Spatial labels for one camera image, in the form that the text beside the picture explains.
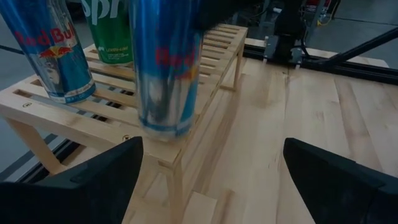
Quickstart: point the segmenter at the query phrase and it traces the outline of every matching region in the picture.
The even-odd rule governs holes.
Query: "metal frame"
[[[398,28],[392,29],[351,50],[339,53],[331,58],[303,55],[301,67],[320,72],[398,85],[397,69],[347,62],[347,60],[353,57],[359,56],[396,38],[398,38]],[[263,60],[265,51],[265,47],[245,45],[243,56]]]
[[[340,4],[340,1],[341,0],[332,0],[332,2],[337,4],[336,7],[338,7],[338,5]],[[269,7],[270,3],[271,3],[271,0],[264,0],[264,2],[262,4],[262,11],[264,11],[264,13],[262,13],[260,20],[259,20],[259,30],[257,31],[257,34],[256,34],[257,39],[262,38],[260,35],[263,34],[265,28],[270,28],[272,30],[274,29],[273,22],[266,22],[266,17],[267,17],[266,9]],[[310,42],[311,36],[314,33],[314,30],[317,28],[318,18],[320,17],[320,14],[322,13],[323,6],[325,5],[325,3],[326,3],[326,0],[319,0],[315,11],[312,13],[307,13],[307,14],[311,14],[312,20],[306,24],[307,25],[307,33],[305,34],[305,43]],[[238,21],[238,17],[239,17],[239,12],[237,12],[233,15],[232,20],[231,20],[232,25],[236,25],[236,23]]]

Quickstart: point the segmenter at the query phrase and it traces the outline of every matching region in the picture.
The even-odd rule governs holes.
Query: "machine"
[[[267,46],[246,45],[244,56],[259,60],[267,59],[268,62],[286,66],[300,65],[320,72],[398,85],[398,70],[396,69],[348,62],[355,56],[398,38],[398,28],[331,58],[315,57],[309,55],[306,50],[305,41],[308,40],[309,34],[304,25],[305,18],[300,15],[301,7],[302,0],[285,0],[285,7],[275,22],[273,35],[267,39]]]
[[[0,183],[0,223],[120,224],[143,155],[135,137],[35,184]]]
[[[398,222],[398,179],[287,138],[284,158],[316,224]]]

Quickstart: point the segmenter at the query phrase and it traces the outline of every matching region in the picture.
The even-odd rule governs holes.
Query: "sprite text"
[[[109,14],[109,18],[113,19],[118,16],[118,7],[120,0],[91,0],[91,5],[87,3],[87,0],[81,0],[85,16],[89,18],[91,16],[91,23],[93,25],[98,24],[98,19],[102,19]],[[98,15],[99,4],[101,3],[101,13]]]

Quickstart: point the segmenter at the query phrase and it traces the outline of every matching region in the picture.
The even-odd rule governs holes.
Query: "red bull logo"
[[[49,49],[41,52],[39,54],[39,57],[40,58],[49,58],[49,57],[60,58],[70,52],[73,52],[72,48],[70,48],[70,47],[53,46],[53,47],[50,47]]]
[[[69,29],[66,31],[61,31],[59,28],[50,29],[49,34],[46,33],[44,30],[41,30],[41,35],[37,37],[24,37],[20,32],[16,31],[15,36],[17,40],[23,44],[28,46],[36,46],[36,45],[51,45],[50,37],[52,38],[53,42],[59,43],[64,42],[65,40],[71,39],[75,37],[75,30],[71,23],[68,23]]]
[[[176,78],[193,80],[199,74],[199,64],[195,65],[196,47],[184,57],[180,55],[170,55],[169,49],[156,49],[155,61],[157,65],[173,67],[176,72],[181,71],[183,66],[188,70],[179,73]]]
[[[169,49],[158,48],[155,55],[156,64],[177,69],[181,68],[182,65],[190,68],[195,62],[195,52],[196,48],[194,47],[191,53],[182,57],[181,55],[170,55]]]

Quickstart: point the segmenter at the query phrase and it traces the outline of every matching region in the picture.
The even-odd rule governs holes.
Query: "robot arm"
[[[261,2],[262,0],[201,0],[196,28],[210,30],[240,9]]]

